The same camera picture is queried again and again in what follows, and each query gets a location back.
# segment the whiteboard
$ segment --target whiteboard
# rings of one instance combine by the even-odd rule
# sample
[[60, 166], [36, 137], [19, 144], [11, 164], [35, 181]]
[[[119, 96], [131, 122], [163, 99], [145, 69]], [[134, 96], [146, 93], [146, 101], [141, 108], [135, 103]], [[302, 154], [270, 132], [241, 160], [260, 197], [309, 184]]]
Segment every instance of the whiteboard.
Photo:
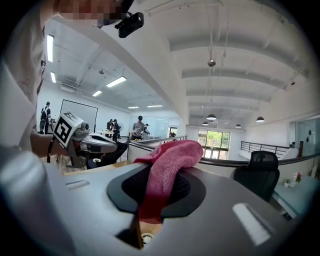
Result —
[[92, 132], [95, 130], [98, 108], [64, 99], [62, 101], [60, 113], [67, 112], [71, 112], [88, 123]]

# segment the pink towel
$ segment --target pink towel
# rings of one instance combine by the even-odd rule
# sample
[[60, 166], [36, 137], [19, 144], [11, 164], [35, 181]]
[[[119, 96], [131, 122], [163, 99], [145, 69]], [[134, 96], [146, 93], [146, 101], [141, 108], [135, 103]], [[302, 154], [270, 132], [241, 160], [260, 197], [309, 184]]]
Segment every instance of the pink towel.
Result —
[[149, 155], [134, 160], [134, 163], [153, 163], [138, 210], [141, 221], [161, 223], [160, 213], [167, 205], [177, 172], [195, 166], [203, 153], [202, 146], [194, 140], [176, 140], [161, 144]]

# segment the window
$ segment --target window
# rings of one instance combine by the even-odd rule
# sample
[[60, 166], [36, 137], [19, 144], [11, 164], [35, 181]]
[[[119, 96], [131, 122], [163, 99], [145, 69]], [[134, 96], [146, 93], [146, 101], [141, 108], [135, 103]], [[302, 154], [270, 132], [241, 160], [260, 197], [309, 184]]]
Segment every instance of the window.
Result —
[[200, 130], [198, 136], [198, 142], [201, 144], [202, 147], [206, 146], [206, 138], [207, 138], [207, 131]]
[[227, 160], [230, 132], [199, 130], [198, 142], [203, 148], [203, 157]]

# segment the black office chair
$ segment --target black office chair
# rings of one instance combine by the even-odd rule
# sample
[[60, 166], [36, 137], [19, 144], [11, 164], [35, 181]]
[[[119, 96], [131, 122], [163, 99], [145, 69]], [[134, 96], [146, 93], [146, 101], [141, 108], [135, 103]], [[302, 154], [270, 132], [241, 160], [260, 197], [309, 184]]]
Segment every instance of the black office chair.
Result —
[[268, 202], [280, 176], [278, 164], [275, 153], [253, 151], [249, 164], [237, 167], [233, 179]]
[[130, 140], [127, 140], [125, 143], [121, 143], [119, 141], [115, 142], [117, 144], [117, 149], [115, 152], [106, 153], [104, 157], [102, 157], [101, 162], [94, 162], [93, 159], [89, 159], [86, 162], [87, 169], [94, 169], [97, 167], [108, 166], [115, 164], [117, 160], [123, 155], [123, 153], [127, 150], [128, 144]]

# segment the camera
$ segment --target camera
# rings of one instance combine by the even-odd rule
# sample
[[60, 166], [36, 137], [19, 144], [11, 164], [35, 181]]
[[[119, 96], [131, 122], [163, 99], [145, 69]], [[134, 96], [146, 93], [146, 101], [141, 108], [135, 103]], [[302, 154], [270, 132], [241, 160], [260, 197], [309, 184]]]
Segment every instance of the camera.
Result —
[[143, 13], [137, 12], [131, 14], [130, 12], [126, 13], [126, 17], [117, 25], [114, 26], [119, 32], [120, 38], [126, 38], [134, 31], [140, 29], [145, 23], [145, 18]]

